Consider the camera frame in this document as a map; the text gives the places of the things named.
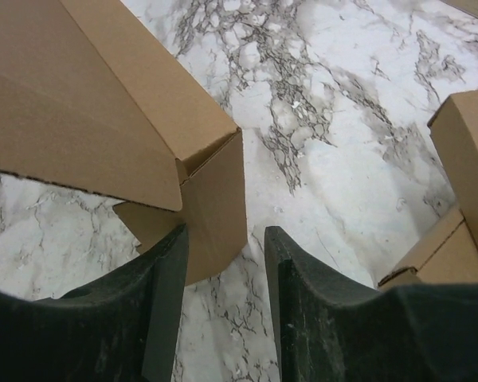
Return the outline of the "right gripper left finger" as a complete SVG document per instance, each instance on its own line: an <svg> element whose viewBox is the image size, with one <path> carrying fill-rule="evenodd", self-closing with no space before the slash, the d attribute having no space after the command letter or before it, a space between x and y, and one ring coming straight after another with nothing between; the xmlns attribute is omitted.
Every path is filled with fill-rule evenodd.
<svg viewBox="0 0 478 382"><path fill-rule="evenodd" d="M188 255L180 225L60 298L0 291L0 381L168 381Z"/></svg>

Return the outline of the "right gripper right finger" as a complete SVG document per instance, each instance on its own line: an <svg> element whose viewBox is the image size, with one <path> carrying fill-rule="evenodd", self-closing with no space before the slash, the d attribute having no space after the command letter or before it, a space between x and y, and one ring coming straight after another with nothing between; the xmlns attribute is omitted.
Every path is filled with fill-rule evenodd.
<svg viewBox="0 0 478 382"><path fill-rule="evenodd" d="M264 232L282 381L478 381L478 284L379 291Z"/></svg>

